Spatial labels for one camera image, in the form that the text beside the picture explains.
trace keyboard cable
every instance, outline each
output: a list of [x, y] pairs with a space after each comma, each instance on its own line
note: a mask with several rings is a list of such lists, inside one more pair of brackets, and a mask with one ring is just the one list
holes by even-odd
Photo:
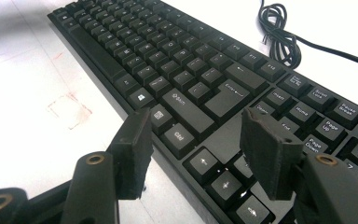
[[336, 54], [337, 56], [358, 63], [358, 57], [354, 55], [313, 44], [298, 35], [284, 31], [283, 29], [287, 21], [287, 12], [282, 4], [272, 4], [264, 7], [264, 0], [261, 0], [258, 19], [262, 29], [266, 33], [263, 38], [263, 43], [266, 44], [268, 38], [271, 40], [269, 57], [285, 64], [287, 67], [295, 69], [301, 63], [301, 50], [297, 44], [297, 40], [312, 48]]

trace black keyboard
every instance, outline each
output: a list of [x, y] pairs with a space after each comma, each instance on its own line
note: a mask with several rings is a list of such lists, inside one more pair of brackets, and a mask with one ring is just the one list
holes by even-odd
[[48, 17], [127, 113], [151, 108], [155, 148], [219, 223], [295, 221], [293, 201], [270, 201], [241, 155], [245, 107], [358, 178], [357, 104], [185, 12], [159, 0], [81, 0]]

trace key label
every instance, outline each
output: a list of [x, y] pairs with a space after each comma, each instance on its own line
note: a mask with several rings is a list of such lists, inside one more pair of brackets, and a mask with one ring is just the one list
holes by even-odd
[[185, 139], [179, 132], [176, 132], [174, 135], [179, 141], [183, 141]]
[[318, 97], [319, 99], [322, 99], [322, 98], [327, 97], [327, 94], [326, 94], [326, 93], [323, 93], [323, 92], [321, 92], [321, 91], [319, 91], [319, 90], [315, 90], [315, 91], [312, 93], [312, 95]]
[[200, 159], [201, 163], [204, 164], [204, 165], [208, 165], [208, 162], [206, 162], [205, 159]]
[[186, 102], [182, 100], [182, 98], [180, 98], [180, 96], [178, 96], [178, 94], [174, 93], [172, 95], [172, 98], [174, 98], [177, 102], [179, 102], [179, 104], [181, 105], [185, 105]]
[[322, 126], [322, 128], [327, 132], [329, 132], [330, 130], [338, 130], [338, 127], [334, 126], [332, 123], [330, 123], [330, 121], [327, 121], [324, 126]]
[[164, 114], [161, 111], [158, 111], [156, 114], [154, 114], [154, 117], [156, 119], [161, 119], [162, 117], [164, 117]]
[[345, 114], [350, 115], [350, 116], [352, 116], [354, 113], [356, 113], [356, 110], [355, 110], [355, 109], [352, 109], [352, 108], [348, 107], [348, 106], [345, 105], [345, 104], [342, 104], [342, 105], [339, 107], [339, 110], [341, 110], [342, 112], [344, 112]]
[[235, 94], [239, 95], [240, 97], [243, 97], [242, 94], [240, 94], [239, 92], [237, 92], [232, 86], [230, 86], [229, 84], [225, 85], [229, 90], [234, 91]]
[[255, 212], [254, 209], [252, 209], [251, 207], [248, 207], [248, 211], [251, 213], [252, 216], [257, 217], [257, 213]]
[[146, 98], [146, 97], [145, 97], [143, 94], [140, 94], [140, 95], [138, 96], [138, 100], [139, 100], [139, 101], [143, 101], [144, 98]]
[[228, 189], [229, 182], [223, 183], [223, 189]]

